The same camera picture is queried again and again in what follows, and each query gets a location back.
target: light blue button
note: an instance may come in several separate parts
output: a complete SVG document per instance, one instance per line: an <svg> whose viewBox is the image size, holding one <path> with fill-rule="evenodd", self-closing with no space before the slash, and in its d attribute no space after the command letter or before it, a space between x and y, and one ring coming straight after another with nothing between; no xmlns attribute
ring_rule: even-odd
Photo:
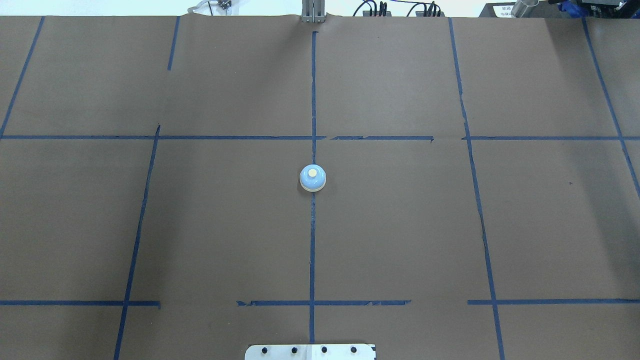
<svg viewBox="0 0 640 360"><path fill-rule="evenodd" d="M300 172L300 185L308 192L316 192L324 188L326 173L316 164L307 165Z"/></svg>

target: sticker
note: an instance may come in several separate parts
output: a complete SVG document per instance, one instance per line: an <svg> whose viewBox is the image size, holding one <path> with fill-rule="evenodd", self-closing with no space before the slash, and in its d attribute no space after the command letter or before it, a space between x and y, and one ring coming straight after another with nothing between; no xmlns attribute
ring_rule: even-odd
<svg viewBox="0 0 640 360"><path fill-rule="evenodd" d="M499 5L493 7L493 12L496 17L513 17L511 9L513 9L513 5Z"/></svg>

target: vertical blue line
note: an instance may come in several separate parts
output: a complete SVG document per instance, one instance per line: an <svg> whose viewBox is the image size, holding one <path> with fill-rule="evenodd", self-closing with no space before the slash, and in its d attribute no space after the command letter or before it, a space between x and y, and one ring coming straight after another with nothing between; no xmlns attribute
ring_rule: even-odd
<svg viewBox="0 0 640 360"><path fill-rule="evenodd" d="M462 109L462 117L465 119L465 135L467 139L467 150L469 153L469 163L471 164L471 176L474 182L474 191L476 193L476 206L480 215L480 224L482 227L482 241L484 244L484 262L486 264L486 273L489 280L489 292L491 293L491 302L493 308L493 322L495 323L495 335L498 341L498 352L500 360L504 360L504 347L502 346L502 329L500 328L500 316L498 315L498 303L496 302L495 286L493 285L493 271L491 270L491 258L489 256L489 244L486 239L486 228L484 227L484 215L482 210L482 201L480 200L480 189L476 175L476 163L474 162L473 148L471 145L471 134L467 119L467 111L465 103L462 100L462 79L460 77L460 65L458 64L458 51L456 50L456 37L453 31L453 21L449 18L449 33L451 34L451 48L453 50L453 62L456 66L456 77L458 78L458 93L460 95L460 108Z"/></svg>
<svg viewBox="0 0 640 360"><path fill-rule="evenodd" d="M312 163L316 163L316 34L311 35L311 141Z"/></svg>
<svg viewBox="0 0 640 360"><path fill-rule="evenodd" d="M175 41L178 39L178 29L180 28L180 17L175 17L175 28L173 29L173 42L171 42L171 53L169 53L169 65L167 65L166 69L171 71L171 66L173 66L173 52L175 52Z"/></svg>
<svg viewBox="0 0 640 360"><path fill-rule="evenodd" d="M620 124L618 123L618 117L616 116L616 112L613 110L613 105L611 104L611 98L609 97L609 91L607 91L607 85L605 85L604 78L602 77L602 72L600 72L600 65L598 64L596 53L593 50L593 44L591 43L591 36L589 35L589 27L587 26L587 20L585 18L582 18L582 28L584 29L584 36L587 38L587 45L589 45L589 51L591 52L591 59L593 60L593 65L596 68L596 73L598 74L598 79L600 80L600 86L602 87L604 98L607 101L607 107L609 108L609 113L611 114L611 118L613 119L613 125L616 127L616 132L618 133L618 139L620 140L620 146L622 146L622 152L624 152L625 154L627 167L629 168L629 172L631 172L631 178L633 179L634 186L636 187L636 194L640 198L640 184L638 184L636 171L634 170L634 166L631 163L631 157L629 156L629 151L627 150L625 139L624 137L622 137L622 130L620 129Z"/></svg>
<svg viewBox="0 0 640 360"><path fill-rule="evenodd" d="M124 325L127 320L127 310L129 308L129 299L131 298L131 285L133 284L133 274L136 271L136 260L138 258L138 248L140 247L140 236L142 234L142 221L145 218L147 210L147 201L149 196L149 184L151 183L151 172L154 169L156 161L156 150L158 148L158 135L160 135L160 125L156 129L156 137L154 138L154 146L151 150L151 160L149 160L149 170L147 171L147 182L145 183L145 194L142 197L142 205L140 207L140 217L138 219L138 230L136 231L136 241L133 245L133 255L131 256L131 267L129 268L129 278L127 280L127 289L124 293L124 303L122 305L122 314L120 315L120 328L118 330L118 339L116 340L116 350L113 359L118 360L120 357L120 347L122 346L122 336L124 334Z"/></svg>
<svg viewBox="0 0 640 360"><path fill-rule="evenodd" d="M316 163L316 34L311 34L311 142L312 163ZM311 194L309 255L309 343L316 342L316 193Z"/></svg>
<svg viewBox="0 0 640 360"><path fill-rule="evenodd" d="M22 71L20 72L20 76L18 77L18 83L15 85L15 90L13 90L13 96L11 96L9 107L6 110L6 114L4 114L4 121L2 123L2 127L0 127L0 140L4 135L4 130L6 129L7 123L9 123L9 117L11 117L11 111L13 110L13 105L15 104L15 98L18 96L18 91L20 91L20 85L22 84L22 79L24 79L24 75L27 72L29 61L31 61L31 55L33 55L33 49L35 49L36 43L38 42L38 37L40 36L40 30L42 30L42 24L44 24L44 16L40 17L40 23L38 24L38 29L36 30L36 34L33 36L33 41L31 42L29 53L27 54L26 60L24 60Z"/></svg>

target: blue dome-shaped object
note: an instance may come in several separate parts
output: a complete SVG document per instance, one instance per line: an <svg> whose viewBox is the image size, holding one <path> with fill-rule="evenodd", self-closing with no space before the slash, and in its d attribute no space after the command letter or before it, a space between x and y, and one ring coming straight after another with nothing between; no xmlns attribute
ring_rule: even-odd
<svg viewBox="0 0 640 360"><path fill-rule="evenodd" d="M324 188L326 173L316 164L307 165L300 172L300 185L308 192L316 192Z"/></svg>

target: white plate with holes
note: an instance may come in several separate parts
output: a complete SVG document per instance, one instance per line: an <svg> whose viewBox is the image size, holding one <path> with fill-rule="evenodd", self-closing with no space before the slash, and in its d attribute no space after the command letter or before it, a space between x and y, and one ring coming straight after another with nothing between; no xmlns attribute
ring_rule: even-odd
<svg viewBox="0 0 640 360"><path fill-rule="evenodd" d="M370 344L253 345L244 360L375 360Z"/></svg>

